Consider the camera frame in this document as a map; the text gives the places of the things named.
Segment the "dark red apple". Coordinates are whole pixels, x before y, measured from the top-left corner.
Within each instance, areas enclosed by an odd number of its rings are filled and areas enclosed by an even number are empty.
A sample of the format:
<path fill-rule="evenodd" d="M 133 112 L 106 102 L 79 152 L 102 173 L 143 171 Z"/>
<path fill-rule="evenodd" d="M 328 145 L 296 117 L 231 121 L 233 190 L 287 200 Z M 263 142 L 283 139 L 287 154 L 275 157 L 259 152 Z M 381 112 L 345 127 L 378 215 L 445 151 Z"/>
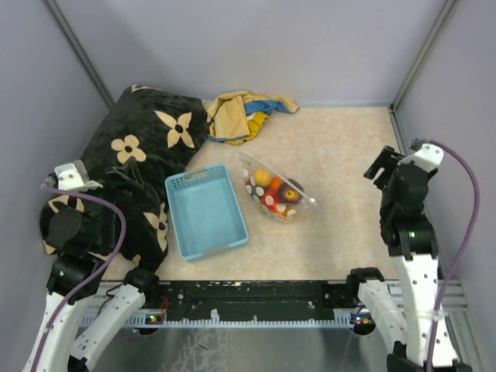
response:
<path fill-rule="evenodd" d="M 296 205 L 302 200 L 303 191 L 304 188 L 296 180 L 289 178 L 288 183 L 279 186 L 277 195 L 283 203 Z"/>

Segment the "clear zip top bag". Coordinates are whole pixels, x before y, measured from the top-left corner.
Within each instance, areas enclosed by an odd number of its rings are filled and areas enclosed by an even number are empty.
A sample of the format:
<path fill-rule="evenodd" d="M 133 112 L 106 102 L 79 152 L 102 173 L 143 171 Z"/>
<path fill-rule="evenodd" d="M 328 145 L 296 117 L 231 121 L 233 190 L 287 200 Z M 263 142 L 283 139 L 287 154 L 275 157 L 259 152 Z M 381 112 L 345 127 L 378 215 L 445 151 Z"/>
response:
<path fill-rule="evenodd" d="M 263 214 L 279 222 L 293 222 L 317 201 L 294 178 L 286 177 L 268 164 L 238 152 L 244 188 Z"/>

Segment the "orange tangerine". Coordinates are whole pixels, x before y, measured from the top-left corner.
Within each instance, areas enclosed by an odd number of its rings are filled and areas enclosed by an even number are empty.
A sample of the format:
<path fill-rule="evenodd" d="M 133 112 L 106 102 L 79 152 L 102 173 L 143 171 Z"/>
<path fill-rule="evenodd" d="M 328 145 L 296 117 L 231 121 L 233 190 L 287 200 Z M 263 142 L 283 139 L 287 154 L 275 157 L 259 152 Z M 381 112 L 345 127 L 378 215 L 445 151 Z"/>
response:
<path fill-rule="evenodd" d="M 277 192 L 280 188 L 281 185 L 284 184 L 284 180 L 278 176 L 276 177 L 273 177 L 269 186 L 268 186 L 268 189 L 271 191 L 271 192 Z"/>

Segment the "yellow peach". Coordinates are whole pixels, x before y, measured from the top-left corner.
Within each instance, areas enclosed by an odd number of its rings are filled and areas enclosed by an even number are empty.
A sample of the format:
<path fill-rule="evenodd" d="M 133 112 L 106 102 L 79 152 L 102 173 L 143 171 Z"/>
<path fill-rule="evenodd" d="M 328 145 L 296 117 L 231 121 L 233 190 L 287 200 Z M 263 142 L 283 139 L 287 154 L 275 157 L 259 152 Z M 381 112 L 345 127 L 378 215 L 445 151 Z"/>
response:
<path fill-rule="evenodd" d="M 270 185 L 273 174 L 265 168 L 257 168 L 253 175 L 255 184 L 262 188 L 266 188 Z"/>

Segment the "small orange mango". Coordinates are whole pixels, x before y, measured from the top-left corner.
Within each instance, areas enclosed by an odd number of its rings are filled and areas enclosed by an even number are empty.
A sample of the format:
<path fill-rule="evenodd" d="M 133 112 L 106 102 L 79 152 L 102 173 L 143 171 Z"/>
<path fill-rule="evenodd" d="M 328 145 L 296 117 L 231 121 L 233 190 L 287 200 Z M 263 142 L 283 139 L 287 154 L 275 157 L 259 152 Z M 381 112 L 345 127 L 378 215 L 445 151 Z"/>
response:
<path fill-rule="evenodd" d="M 297 212 L 298 211 L 295 208 L 289 208 L 289 207 L 287 207 L 287 209 L 283 213 L 283 216 L 286 219 L 292 219 L 296 215 Z"/>

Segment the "red pear shaped fruit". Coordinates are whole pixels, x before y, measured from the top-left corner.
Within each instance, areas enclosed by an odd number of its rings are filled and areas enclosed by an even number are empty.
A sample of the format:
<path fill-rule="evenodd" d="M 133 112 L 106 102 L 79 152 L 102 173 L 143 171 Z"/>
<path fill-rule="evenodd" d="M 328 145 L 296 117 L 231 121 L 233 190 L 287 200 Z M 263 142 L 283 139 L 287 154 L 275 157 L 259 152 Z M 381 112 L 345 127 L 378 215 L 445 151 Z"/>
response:
<path fill-rule="evenodd" d="M 277 195 L 273 192 L 267 192 L 261 198 L 261 203 L 267 208 L 268 211 L 277 214 L 282 214 L 286 209 L 285 205 L 279 202 Z"/>

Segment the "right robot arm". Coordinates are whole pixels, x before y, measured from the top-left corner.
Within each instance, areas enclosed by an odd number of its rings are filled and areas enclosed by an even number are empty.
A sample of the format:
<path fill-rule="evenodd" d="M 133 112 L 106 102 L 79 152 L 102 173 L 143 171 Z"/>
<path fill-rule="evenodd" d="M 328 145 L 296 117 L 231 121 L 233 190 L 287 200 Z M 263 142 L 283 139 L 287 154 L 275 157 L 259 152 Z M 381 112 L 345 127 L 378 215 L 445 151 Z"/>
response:
<path fill-rule="evenodd" d="M 404 156 L 385 146 L 364 173 L 381 191 L 381 238 L 398 275 L 402 306 L 376 267 L 347 277 L 347 300 L 364 306 L 386 346 L 389 371 L 470 371 L 453 346 L 440 304 L 439 248 L 424 208 L 443 150 L 422 143 Z"/>

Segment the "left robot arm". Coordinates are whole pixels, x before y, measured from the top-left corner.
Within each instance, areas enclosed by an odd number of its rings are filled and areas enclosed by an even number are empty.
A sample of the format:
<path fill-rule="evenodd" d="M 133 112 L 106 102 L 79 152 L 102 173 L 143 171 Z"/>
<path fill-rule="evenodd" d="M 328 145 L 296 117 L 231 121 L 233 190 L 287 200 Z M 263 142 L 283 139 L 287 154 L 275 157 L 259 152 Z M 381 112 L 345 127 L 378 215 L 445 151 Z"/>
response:
<path fill-rule="evenodd" d="M 47 282 L 43 319 L 26 371 L 91 371 L 106 347 L 138 309 L 161 298 L 157 275 L 140 267 L 128 272 L 117 293 L 82 334 L 81 321 L 102 276 L 119 253 L 127 230 L 123 212 L 91 195 L 102 184 L 93 181 L 76 160 L 54 169 L 41 188 L 52 194 L 96 204 L 94 210 L 63 207 L 48 223 L 46 241 L 57 258 Z"/>

